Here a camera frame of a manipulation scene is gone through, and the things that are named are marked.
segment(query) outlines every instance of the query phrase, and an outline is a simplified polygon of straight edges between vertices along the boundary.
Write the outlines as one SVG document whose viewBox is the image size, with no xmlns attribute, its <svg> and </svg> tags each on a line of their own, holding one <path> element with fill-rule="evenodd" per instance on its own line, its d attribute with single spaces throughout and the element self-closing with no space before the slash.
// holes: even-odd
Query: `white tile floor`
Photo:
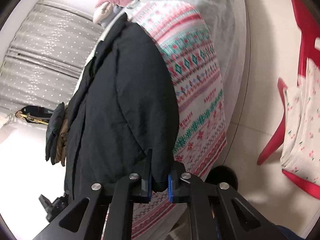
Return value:
<svg viewBox="0 0 320 240">
<path fill-rule="evenodd" d="M 225 147 L 215 166 L 232 168 L 242 194 L 271 222 L 305 238 L 320 215 L 320 201 L 295 186 L 281 173 L 281 149 L 264 165 L 257 158 L 283 115 L 277 79 L 296 84 L 301 33 L 291 0 L 246 0 L 251 51 Z M 190 239 L 189 224 L 174 235 Z"/>
</svg>

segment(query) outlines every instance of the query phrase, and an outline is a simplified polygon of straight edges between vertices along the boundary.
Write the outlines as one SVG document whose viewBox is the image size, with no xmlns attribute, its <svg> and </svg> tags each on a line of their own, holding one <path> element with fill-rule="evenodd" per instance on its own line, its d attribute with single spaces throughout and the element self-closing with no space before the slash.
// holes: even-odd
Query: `black jacket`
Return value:
<svg viewBox="0 0 320 240">
<path fill-rule="evenodd" d="M 152 188 L 167 188 L 179 113 L 170 74 L 152 39 L 122 15 L 84 69 L 68 106 L 65 189 L 114 183 L 152 149 Z"/>
</svg>

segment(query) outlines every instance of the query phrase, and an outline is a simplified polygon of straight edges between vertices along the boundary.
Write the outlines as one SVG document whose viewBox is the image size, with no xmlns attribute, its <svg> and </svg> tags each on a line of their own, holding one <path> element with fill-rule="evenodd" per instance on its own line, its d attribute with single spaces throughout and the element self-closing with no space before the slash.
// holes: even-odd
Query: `polka dot curtain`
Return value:
<svg viewBox="0 0 320 240">
<path fill-rule="evenodd" d="M 103 29 L 92 17 L 40 0 L 21 24 L 0 68 L 0 111 L 69 102 Z"/>
</svg>

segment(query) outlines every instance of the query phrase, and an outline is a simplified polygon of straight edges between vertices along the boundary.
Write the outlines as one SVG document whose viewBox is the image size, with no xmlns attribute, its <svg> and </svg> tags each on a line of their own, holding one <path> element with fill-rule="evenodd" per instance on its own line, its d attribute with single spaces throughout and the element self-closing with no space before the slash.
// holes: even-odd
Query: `red chair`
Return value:
<svg viewBox="0 0 320 240">
<path fill-rule="evenodd" d="M 294 17 L 298 27 L 301 30 L 301 45 L 298 65 L 298 75 L 306 76 L 307 58 L 311 58 L 315 64 L 320 66 L 320 51 L 315 49 L 316 38 L 320 37 L 320 27 L 314 20 L 311 13 L 301 0 L 291 0 L 293 6 Z M 283 89 L 287 85 L 279 78 L 278 90 L 281 96 L 282 103 L 284 104 Z M 261 165 L 263 162 L 273 154 L 284 142 L 285 133 L 285 111 L 282 120 L 263 151 L 260 153 L 257 164 Z M 309 193 L 315 198 L 320 199 L 320 187 L 309 181 L 301 179 L 294 174 L 291 174 L 285 170 L 282 170 L 293 183 L 298 187 Z"/>
</svg>

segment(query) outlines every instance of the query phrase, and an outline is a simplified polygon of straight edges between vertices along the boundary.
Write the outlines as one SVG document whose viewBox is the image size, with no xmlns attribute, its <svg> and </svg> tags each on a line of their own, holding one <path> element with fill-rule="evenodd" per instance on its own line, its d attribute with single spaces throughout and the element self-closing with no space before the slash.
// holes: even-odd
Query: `metal screw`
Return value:
<svg viewBox="0 0 320 240">
<path fill-rule="evenodd" d="M 101 184 L 99 184 L 99 183 L 92 184 L 91 188 L 93 190 L 99 190 L 99 189 L 101 189 Z"/>
<path fill-rule="evenodd" d="M 228 189 L 228 188 L 230 188 L 229 184 L 226 183 L 226 182 L 220 183 L 220 184 L 219 184 L 219 187 L 220 187 L 221 189 Z"/>
<path fill-rule="evenodd" d="M 191 174 L 189 172 L 182 173 L 181 174 L 181 178 L 190 179 L 191 178 Z"/>
<path fill-rule="evenodd" d="M 131 173 L 130 175 L 129 175 L 129 178 L 130 179 L 138 179 L 140 177 L 140 175 L 138 174 L 138 173 Z"/>
</svg>

